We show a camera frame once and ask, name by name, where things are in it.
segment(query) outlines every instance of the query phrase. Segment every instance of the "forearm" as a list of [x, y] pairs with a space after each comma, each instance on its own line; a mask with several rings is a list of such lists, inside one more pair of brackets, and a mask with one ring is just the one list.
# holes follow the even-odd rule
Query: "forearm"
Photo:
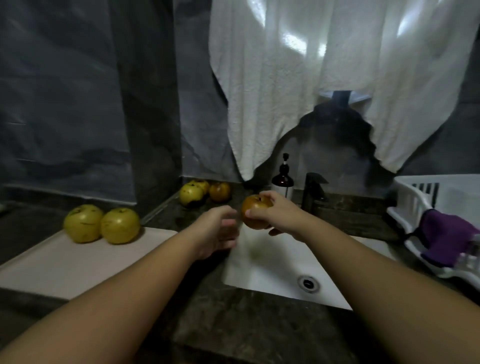
[[2, 363], [119, 363], [133, 356], [195, 260], [183, 231], [31, 327]]
[[404, 363], [478, 363], [480, 309], [314, 217], [303, 237], [387, 349]]

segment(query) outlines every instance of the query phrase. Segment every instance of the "drain strainer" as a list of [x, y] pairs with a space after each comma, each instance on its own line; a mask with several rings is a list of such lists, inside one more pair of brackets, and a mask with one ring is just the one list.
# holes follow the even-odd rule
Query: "drain strainer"
[[300, 276], [297, 283], [307, 293], [317, 293], [320, 290], [318, 281], [310, 276]]

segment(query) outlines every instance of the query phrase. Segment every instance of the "sink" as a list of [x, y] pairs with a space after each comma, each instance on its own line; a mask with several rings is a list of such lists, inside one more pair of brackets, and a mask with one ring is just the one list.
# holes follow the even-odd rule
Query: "sink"
[[[393, 260], [388, 244], [352, 236], [360, 243]], [[268, 235], [242, 225], [237, 246], [223, 271], [223, 283], [247, 290], [266, 292], [351, 310], [327, 272], [304, 244], [288, 234]]]

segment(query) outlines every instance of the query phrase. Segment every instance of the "plastic basket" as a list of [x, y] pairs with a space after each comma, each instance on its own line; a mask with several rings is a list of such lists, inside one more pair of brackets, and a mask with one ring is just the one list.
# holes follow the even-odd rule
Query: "plastic basket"
[[[431, 208], [458, 215], [480, 228], [480, 174], [447, 174], [395, 177], [397, 206], [387, 213], [405, 230], [413, 232], [422, 214]], [[405, 240], [405, 246], [435, 275], [460, 277], [480, 291], [480, 234], [472, 238], [469, 250], [462, 253], [453, 268], [436, 267], [421, 257], [425, 247], [416, 237]]]

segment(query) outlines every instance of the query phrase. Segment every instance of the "purple cloth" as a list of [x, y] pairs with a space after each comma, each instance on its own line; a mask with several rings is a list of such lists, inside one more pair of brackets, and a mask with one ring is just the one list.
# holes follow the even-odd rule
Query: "purple cloth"
[[430, 209], [423, 213], [419, 227], [411, 235], [427, 248], [421, 254], [423, 259], [437, 267], [453, 267], [478, 233], [480, 230], [468, 221]]

